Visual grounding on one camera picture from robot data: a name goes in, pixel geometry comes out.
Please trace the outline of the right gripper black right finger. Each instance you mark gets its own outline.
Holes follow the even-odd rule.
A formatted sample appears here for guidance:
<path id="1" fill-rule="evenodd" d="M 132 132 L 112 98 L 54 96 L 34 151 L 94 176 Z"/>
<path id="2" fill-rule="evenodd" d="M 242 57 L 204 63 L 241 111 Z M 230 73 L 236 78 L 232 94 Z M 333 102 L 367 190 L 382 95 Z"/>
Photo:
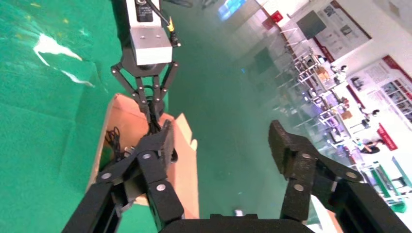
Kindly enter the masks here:
<path id="1" fill-rule="evenodd" d="M 323 156 L 306 138 L 273 120 L 268 142 L 279 172 L 288 181 L 281 219 L 303 223 L 315 196 L 335 214 L 345 233 L 404 233 L 406 225 L 359 172 Z"/>

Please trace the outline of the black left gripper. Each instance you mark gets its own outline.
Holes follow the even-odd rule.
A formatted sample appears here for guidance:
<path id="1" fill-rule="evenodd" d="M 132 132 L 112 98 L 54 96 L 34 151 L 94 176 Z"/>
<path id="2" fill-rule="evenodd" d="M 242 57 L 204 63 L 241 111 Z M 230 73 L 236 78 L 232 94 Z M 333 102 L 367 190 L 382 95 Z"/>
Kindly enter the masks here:
<path id="1" fill-rule="evenodd" d="M 164 97 L 166 96 L 178 69 L 178 63 L 160 63 L 151 65 L 137 65 L 136 56 L 133 52 L 130 24 L 125 0 L 112 0 L 112 9 L 116 21 L 118 39 L 121 44 L 122 57 L 120 61 L 111 67 L 112 75 L 121 84 L 132 99 L 138 104 L 140 111 L 145 115 L 149 129 L 148 132 L 160 131 L 159 120 L 164 113 Z M 167 71 L 160 81 L 159 74 L 168 65 Z M 121 70 L 125 69 L 135 77 L 136 88 L 130 84 Z M 152 77 L 153 96 L 151 110 L 146 98 L 141 77 Z"/>

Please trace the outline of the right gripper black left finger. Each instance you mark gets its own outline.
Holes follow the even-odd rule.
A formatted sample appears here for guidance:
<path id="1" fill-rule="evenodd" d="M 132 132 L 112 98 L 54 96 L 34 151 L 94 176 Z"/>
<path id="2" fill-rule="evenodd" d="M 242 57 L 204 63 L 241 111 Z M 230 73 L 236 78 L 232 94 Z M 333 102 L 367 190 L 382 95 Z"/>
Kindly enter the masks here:
<path id="1" fill-rule="evenodd" d="M 167 170 L 175 155 L 172 122 L 142 137 L 131 154 L 101 171 L 65 225 L 65 233 L 115 233 L 122 214 L 145 195 L 159 230 L 181 220 L 184 209 Z"/>

